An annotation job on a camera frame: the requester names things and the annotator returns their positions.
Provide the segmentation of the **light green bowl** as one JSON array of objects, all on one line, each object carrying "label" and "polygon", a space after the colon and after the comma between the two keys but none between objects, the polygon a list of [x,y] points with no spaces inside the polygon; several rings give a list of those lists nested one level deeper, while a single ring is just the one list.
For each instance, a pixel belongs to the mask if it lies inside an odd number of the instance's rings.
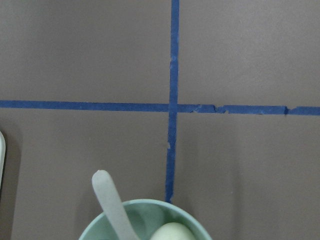
[{"label": "light green bowl", "polygon": [[[149,240],[164,224],[185,225],[197,240],[210,240],[206,229],[188,212],[171,203],[156,199],[123,202],[128,219],[141,240]],[[118,236],[104,213],[98,215],[82,232],[80,240],[117,240]]]}]

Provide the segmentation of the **beige plastic spoon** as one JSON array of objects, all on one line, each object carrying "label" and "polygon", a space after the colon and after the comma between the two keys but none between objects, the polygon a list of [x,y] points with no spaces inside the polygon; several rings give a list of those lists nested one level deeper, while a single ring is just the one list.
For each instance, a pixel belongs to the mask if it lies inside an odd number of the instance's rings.
[{"label": "beige plastic spoon", "polygon": [[138,240],[111,175],[98,170],[91,178],[96,198],[120,240]]}]

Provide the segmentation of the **white bear serving tray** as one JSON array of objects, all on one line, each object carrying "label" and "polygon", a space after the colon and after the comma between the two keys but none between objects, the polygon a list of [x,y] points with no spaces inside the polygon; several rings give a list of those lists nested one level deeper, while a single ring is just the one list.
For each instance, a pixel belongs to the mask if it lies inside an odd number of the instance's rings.
[{"label": "white bear serving tray", "polygon": [[2,132],[0,132],[0,185],[3,181],[4,164],[6,155],[6,141]]}]

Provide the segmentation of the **white steamed bun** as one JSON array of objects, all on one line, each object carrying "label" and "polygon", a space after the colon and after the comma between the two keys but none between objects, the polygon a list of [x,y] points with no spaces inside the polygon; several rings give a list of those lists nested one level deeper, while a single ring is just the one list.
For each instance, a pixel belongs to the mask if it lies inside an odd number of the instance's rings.
[{"label": "white steamed bun", "polygon": [[183,224],[170,222],[157,229],[151,240],[195,240],[192,232]]}]

